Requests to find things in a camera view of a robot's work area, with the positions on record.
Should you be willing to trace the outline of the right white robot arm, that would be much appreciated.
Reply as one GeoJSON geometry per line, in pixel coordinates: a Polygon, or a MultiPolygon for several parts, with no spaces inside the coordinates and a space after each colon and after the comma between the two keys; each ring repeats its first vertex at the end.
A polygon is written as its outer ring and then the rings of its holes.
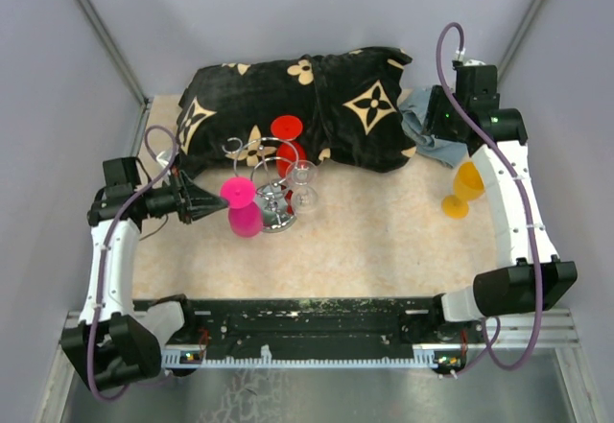
{"type": "Polygon", "coordinates": [[[455,62],[455,97],[465,122],[442,86],[430,98],[424,133],[462,142],[485,187],[496,242],[494,270],[463,290],[442,294],[441,310],[428,321],[438,341],[453,340],[465,321],[533,312],[534,270],[542,271],[544,310],[552,309],[577,281],[574,262],[560,259],[543,224],[531,184],[528,135],[520,112],[502,108],[495,66],[455,62]]]}

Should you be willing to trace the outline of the pink plastic wine glass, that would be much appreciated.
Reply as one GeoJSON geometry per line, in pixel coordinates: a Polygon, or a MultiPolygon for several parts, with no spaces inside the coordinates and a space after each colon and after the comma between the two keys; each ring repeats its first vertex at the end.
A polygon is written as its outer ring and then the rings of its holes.
{"type": "Polygon", "coordinates": [[[262,231],[262,212],[255,202],[256,187],[251,180],[242,176],[228,179],[221,187],[221,197],[228,202],[228,222],[235,235],[251,238],[262,231]]]}

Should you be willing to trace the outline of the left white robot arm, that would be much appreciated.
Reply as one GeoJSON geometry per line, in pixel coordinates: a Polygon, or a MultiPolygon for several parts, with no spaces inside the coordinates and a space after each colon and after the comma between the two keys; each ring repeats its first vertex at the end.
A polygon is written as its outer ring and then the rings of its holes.
{"type": "Polygon", "coordinates": [[[190,224],[228,203],[175,166],[158,175],[161,186],[141,183],[133,156],[107,160],[103,169],[106,184],[87,213],[92,239],[87,295],[76,326],[63,329],[60,346],[89,390],[105,400],[109,389],[124,392],[156,377],[164,346],[192,341],[200,331],[184,294],[160,298],[143,317],[136,315],[132,282],[143,222],[175,214],[190,224]]]}

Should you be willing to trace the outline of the yellow plastic wine glass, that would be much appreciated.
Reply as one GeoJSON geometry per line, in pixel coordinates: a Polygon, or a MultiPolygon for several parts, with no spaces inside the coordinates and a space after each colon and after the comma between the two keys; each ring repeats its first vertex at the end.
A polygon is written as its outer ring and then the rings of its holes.
{"type": "Polygon", "coordinates": [[[464,219],[469,213],[469,203],[484,194],[482,177],[471,161],[464,162],[453,180],[453,193],[441,201],[443,213],[452,219],[464,219]]]}

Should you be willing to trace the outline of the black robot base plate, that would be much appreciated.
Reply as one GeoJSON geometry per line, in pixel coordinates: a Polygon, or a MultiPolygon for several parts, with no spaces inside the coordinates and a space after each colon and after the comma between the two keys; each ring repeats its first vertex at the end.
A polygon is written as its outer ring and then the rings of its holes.
{"type": "Polygon", "coordinates": [[[187,326],[169,344],[243,357],[268,344],[287,358],[398,356],[424,343],[460,350],[481,341],[476,322],[446,322],[437,303],[435,297],[192,299],[187,326]]]}

